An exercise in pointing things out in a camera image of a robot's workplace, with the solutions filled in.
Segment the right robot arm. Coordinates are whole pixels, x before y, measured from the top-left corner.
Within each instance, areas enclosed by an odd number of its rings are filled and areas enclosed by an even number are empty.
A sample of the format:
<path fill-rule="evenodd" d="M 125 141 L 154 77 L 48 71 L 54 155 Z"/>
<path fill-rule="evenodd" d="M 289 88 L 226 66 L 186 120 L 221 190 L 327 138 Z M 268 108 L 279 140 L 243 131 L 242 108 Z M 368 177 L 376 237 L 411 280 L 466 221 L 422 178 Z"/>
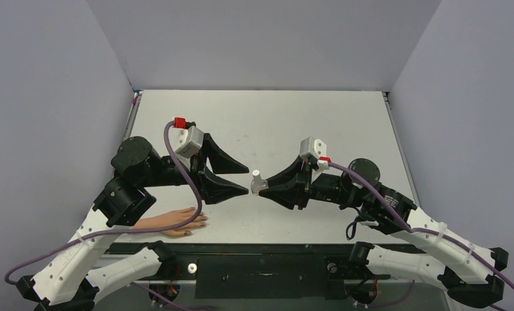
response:
<path fill-rule="evenodd" d="M 417 253 L 405 253 L 356 242 L 347 267 L 357 277 L 390 275 L 420 281 L 473 308 L 502 300 L 506 281 L 500 273 L 508 265 L 507 251 L 483 248 L 453 233 L 413 200 L 383 185 L 378 166 L 368 159 L 358 158 L 340 167 L 337 176 L 327 173 L 332 167 L 328 157 L 316 161 L 298 157 L 268 179 L 253 171 L 251 189 L 287 209 L 304 209 L 311 200 L 354 209 L 356 218 L 347 227 L 348 240 L 361 225 L 417 248 Z"/>

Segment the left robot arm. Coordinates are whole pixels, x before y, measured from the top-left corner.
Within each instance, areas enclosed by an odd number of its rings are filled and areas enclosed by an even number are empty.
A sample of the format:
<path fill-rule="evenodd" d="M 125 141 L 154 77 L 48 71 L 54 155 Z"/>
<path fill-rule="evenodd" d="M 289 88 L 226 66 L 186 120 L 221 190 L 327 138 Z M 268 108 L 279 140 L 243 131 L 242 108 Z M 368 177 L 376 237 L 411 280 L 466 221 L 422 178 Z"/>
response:
<path fill-rule="evenodd" d="M 208 205 L 246 195 L 226 174 L 246 174 L 248 167 L 221 150 L 208 133 L 199 133 L 188 152 L 177 151 L 187 164 L 160 156 L 144 137 L 123 141 L 111 161 L 113 178 L 95 199 L 66 249 L 51 253 L 51 262 L 16 283 L 37 310 L 92 310 L 104 297 L 145 277 L 170 277 L 174 253 L 163 242 L 142 245 L 135 254 L 103 268 L 94 264 L 156 202 L 150 187 L 189 185 Z"/>

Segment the clear nail polish bottle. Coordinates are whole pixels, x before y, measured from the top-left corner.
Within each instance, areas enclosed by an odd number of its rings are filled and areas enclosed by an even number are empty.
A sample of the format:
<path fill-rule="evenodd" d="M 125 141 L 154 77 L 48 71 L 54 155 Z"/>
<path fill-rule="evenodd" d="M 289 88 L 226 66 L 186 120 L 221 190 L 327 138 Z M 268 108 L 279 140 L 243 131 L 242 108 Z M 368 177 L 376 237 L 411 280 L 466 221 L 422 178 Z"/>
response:
<path fill-rule="evenodd" d="M 262 178 L 259 170 L 253 170 L 251 175 L 253 178 L 251 181 L 251 193 L 253 195 L 258 195 L 262 190 L 268 188 L 268 182 Z"/>

